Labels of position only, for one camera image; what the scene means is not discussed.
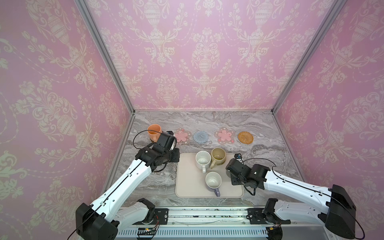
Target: beige tray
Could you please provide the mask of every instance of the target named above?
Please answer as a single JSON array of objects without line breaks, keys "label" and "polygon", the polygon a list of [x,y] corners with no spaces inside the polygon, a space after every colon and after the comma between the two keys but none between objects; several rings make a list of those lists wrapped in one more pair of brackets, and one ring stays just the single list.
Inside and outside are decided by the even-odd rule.
[{"label": "beige tray", "polygon": [[205,176],[209,172],[217,172],[222,178],[219,188],[221,198],[239,198],[244,195],[242,185],[232,185],[231,178],[227,175],[229,160],[234,158],[233,153],[227,153],[227,160],[224,164],[208,168],[202,173],[195,165],[196,153],[181,153],[180,161],[177,164],[176,195],[178,197],[216,197],[215,192],[205,184]]}]

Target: purple mug handle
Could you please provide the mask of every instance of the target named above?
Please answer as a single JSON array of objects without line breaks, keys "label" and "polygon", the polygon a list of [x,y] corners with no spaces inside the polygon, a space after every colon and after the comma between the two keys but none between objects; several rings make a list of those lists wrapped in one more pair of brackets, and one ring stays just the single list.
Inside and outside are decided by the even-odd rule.
[{"label": "purple mug handle", "polygon": [[215,194],[216,194],[217,197],[220,196],[220,192],[219,192],[218,188],[215,188]]}]

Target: pink flower coaster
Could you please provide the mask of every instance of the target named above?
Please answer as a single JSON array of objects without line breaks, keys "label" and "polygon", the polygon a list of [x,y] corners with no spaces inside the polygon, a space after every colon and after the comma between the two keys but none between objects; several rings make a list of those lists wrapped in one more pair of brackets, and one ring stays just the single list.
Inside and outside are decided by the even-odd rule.
[{"label": "pink flower coaster", "polygon": [[235,142],[235,132],[227,129],[226,127],[222,127],[218,131],[215,131],[214,135],[217,137],[217,142],[219,142],[221,145],[226,143],[233,144]]},{"label": "pink flower coaster", "polygon": [[175,137],[177,139],[177,143],[181,145],[189,144],[189,138],[192,133],[190,131],[184,130],[184,128],[179,128],[175,132]]}]

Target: black cable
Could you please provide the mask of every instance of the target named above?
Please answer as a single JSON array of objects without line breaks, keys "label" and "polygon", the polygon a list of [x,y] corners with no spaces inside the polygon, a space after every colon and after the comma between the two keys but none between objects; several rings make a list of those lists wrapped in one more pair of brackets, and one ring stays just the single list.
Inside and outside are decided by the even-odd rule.
[{"label": "black cable", "polygon": [[101,207],[101,205],[85,220],[85,221],[83,221],[83,223],[82,224],[80,224],[80,226],[78,226],[72,233],[71,233],[71,235],[67,238],[67,240],[69,240],[69,238],[72,236],[72,234],[74,234],[74,232],[76,232],[86,221],[88,221],[88,219],[90,219],[91,218],[91,216],[97,211],[97,210],[99,210],[99,208]]},{"label": "black cable", "polygon": [[251,159],[264,159],[264,160],[270,161],[271,163],[274,164],[274,166],[272,166],[272,172],[273,172],[273,174],[274,174],[276,177],[280,178],[281,180],[283,180],[283,181],[285,181],[285,182],[289,182],[289,183],[294,184],[294,185],[296,185],[296,186],[299,186],[299,187],[308,189],[308,190],[310,190],[310,191],[314,191],[314,192],[317,192],[317,193],[320,193],[320,194],[324,194],[325,196],[328,196],[328,197],[330,197],[331,199],[337,201],[337,202],[339,203],[339,205],[342,206],[342,207],[347,211],[347,213],[349,213],[349,214],[351,215],[351,217],[352,217],[352,218],[355,220],[355,222],[359,225],[359,227],[360,227],[360,229],[361,229],[361,231],[362,231],[362,235],[363,235],[363,237],[362,237],[362,238],[357,238],[357,237],[355,237],[355,239],[363,240],[363,239],[365,238],[365,232],[364,232],[364,229],[362,228],[362,226],[360,225],[360,223],[357,221],[357,219],[356,219],[356,218],[355,218],[355,217],[348,211],[348,209],[347,209],[347,208],[346,208],[346,207],[345,207],[339,200],[337,200],[336,198],[334,198],[334,197],[332,197],[332,196],[330,196],[330,195],[328,195],[328,194],[325,194],[325,193],[322,193],[322,192],[319,192],[319,191],[316,191],[316,190],[313,190],[313,189],[310,189],[310,188],[301,186],[301,185],[299,185],[299,184],[296,184],[296,183],[294,183],[294,182],[290,182],[290,181],[288,181],[288,180],[285,180],[284,178],[281,178],[281,177],[277,176],[277,174],[276,174],[275,171],[273,170],[273,168],[274,168],[274,167],[277,167],[277,166],[276,166],[276,164],[275,164],[274,162],[272,162],[272,161],[269,160],[269,159],[266,159],[266,158],[249,158],[249,159],[247,159],[247,160],[244,160],[243,162],[248,161],[248,160],[251,160]]},{"label": "black cable", "polygon": [[[278,234],[278,235],[281,235],[281,236],[284,235],[284,234],[283,234],[283,228],[281,227],[281,225],[278,226],[278,227],[273,226],[272,228],[273,228],[272,230],[275,231],[275,234]],[[271,234],[271,240],[276,240],[276,238],[275,238],[275,236],[274,236],[273,234]]]},{"label": "black cable", "polygon": [[[156,225],[155,225],[154,228],[156,228],[156,226],[157,226],[157,228],[156,228],[155,233],[152,235],[152,237],[151,237],[149,240],[152,240],[152,238],[156,235],[157,230],[159,230],[159,227],[160,227],[159,217],[158,217],[157,215],[156,215],[156,217],[157,217],[157,223],[156,223]],[[138,233],[138,234],[137,234],[138,238],[140,238],[140,236],[147,236],[147,235],[149,235],[148,232],[143,232],[143,233]]]},{"label": "black cable", "polygon": [[140,133],[142,133],[142,132],[146,132],[146,131],[153,131],[153,132],[157,132],[157,133],[160,133],[160,134],[161,134],[161,132],[158,132],[158,131],[155,131],[155,130],[148,130],[148,129],[147,129],[147,130],[144,130],[144,131],[141,131],[141,132],[139,132],[139,133],[137,133],[136,136],[133,138],[133,141],[132,141],[132,145],[133,145],[134,148],[136,148],[136,149],[141,149],[141,148],[138,148],[138,147],[135,146],[135,138],[136,138]]},{"label": "black cable", "polygon": [[153,171],[153,172],[161,172],[161,171],[163,171],[164,170],[164,168],[167,166],[167,164],[165,163],[164,164],[164,167],[162,168],[162,169],[160,169],[160,170],[158,170],[158,171]]},{"label": "black cable", "polygon": [[[133,171],[136,170],[137,167],[140,166],[140,164],[142,163],[143,161],[141,161],[124,179],[123,181],[121,181],[119,183],[119,185],[107,196],[107,198],[105,198],[105,200],[103,201],[103,203],[105,203],[106,200],[108,200],[108,198],[112,195],[112,193],[118,188],[120,187],[120,185],[133,173]],[[97,211],[99,210],[99,208],[102,206],[102,204],[100,204],[100,206],[98,208],[96,208],[96,210],[85,220],[82,222],[82,224],[80,224],[80,226],[78,226],[72,233],[71,235],[69,235],[69,237],[67,238],[67,240],[69,240],[69,238],[72,236],[72,234],[74,234],[74,232],[76,232],[86,221],[88,221],[89,218],[91,218],[91,216]]]},{"label": "black cable", "polygon": [[251,193],[251,191],[249,191],[245,186],[244,186],[245,190],[247,192],[249,192],[249,194],[251,194],[252,196],[255,196],[256,195],[256,188],[253,189],[253,194]]}]

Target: mug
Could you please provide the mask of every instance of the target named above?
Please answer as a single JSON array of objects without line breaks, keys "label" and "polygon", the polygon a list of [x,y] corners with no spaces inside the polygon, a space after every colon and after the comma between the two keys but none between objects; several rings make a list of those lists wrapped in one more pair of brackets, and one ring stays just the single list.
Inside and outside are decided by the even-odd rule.
[{"label": "mug", "polygon": [[211,152],[211,158],[212,158],[212,163],[210,168],[212,169],[215,166],[215,164],[221,165],[225,163],[225,160],[227,159],[227,154],[225,153],[224,149],[220,147],[216,147]]},{"label": "mug", "polygon": [[203,173],[205,173],[205,170],[208,168],[210,163],[211,155],[209,152],[200,151],[196,154],[196,167],[203,170]]},{"label": "mug", "polygon": [[161,126],[159,124],[152,124],[148,127],[148,130],[154,130],[154,131],[157,131],[157,132],[154,132],[154,131],[148,131],[148,135],[149,135],[149,138],[154,141],[154,142],[157,142],[157,140],[159,139],[160,137],[160,133],[161,132]]},{"label": "mug", "polygon": [[205,183],[215,191],[217,197],[220,196],[218,188],[220,187],[221,182],[221,176],[217,172],[210,172],[205,176]]}]

